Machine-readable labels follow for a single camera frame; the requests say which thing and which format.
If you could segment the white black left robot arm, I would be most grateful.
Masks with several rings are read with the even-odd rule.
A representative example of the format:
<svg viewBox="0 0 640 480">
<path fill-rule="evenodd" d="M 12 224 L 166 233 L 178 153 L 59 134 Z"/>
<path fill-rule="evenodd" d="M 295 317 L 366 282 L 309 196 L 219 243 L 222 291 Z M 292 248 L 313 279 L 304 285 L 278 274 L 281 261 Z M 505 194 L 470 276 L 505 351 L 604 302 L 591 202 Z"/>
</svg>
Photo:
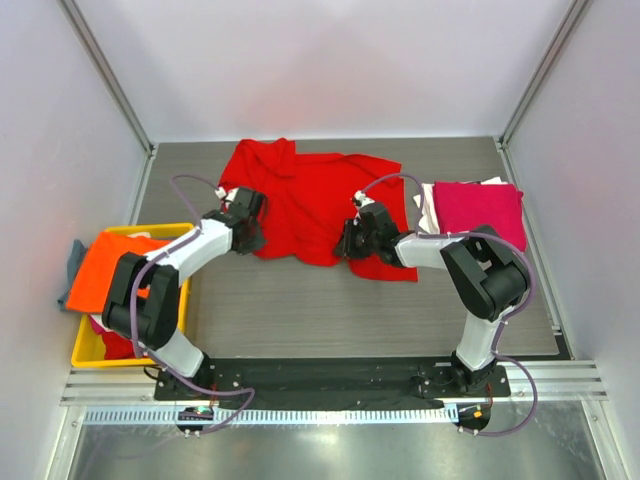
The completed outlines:
<svg viewBox="0 0 640 480">
<path fill-rule="evenodd" d="M 129 340 L 136 353 L 160 362 L 193 400 L 210 392 L 213 369 L 210 357 L 178 327 L 181 288 L 214 259 L 266 245 L 259 216 L 267 196 L 247 187 L 220 193 L 221 206 L 187 233 L 149 253 L 125 253 L 118 259 L 101 314 L 106 329 Z"/>
</svg>

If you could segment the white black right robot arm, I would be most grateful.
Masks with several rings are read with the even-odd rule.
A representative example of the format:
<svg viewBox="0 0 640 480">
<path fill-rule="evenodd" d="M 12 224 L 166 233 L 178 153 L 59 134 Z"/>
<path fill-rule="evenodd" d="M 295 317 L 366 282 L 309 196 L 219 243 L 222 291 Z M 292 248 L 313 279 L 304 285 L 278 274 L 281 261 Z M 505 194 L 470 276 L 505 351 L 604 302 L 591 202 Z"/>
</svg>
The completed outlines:
<svg viewBox="0 0 640 480">
<path fill-rule="evenodd" d="M 353 260 L 376 257 L 397 269 L 447 271 L 466 308 L 451 355 L 451 383 L 462 395 L 476 394 L 496 366 L 506 320 L 533 292 L 526 258 L 487 225 L 458 234 L 402 232 L 384 204 L 362 193 L 353 203 L 356 216 L 345 221 L 334 253 Z"/>
</svg>

